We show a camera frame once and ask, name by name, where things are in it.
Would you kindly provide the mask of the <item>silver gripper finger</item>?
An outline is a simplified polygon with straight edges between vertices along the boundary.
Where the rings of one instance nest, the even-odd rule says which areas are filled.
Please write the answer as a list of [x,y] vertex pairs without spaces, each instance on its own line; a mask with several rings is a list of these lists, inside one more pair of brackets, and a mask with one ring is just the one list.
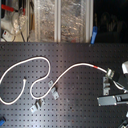
[[112,69],[108,68],[107,69],[107,73],[106,73],[106,77],[113,78],[114,73],[115,73],[115,71],[113,71]]

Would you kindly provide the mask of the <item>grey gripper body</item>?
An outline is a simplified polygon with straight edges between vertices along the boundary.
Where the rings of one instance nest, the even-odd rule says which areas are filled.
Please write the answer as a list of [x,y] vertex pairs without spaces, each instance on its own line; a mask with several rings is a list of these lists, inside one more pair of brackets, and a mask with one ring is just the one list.
[[128,74],[128,61],[122,63],[123,74]]

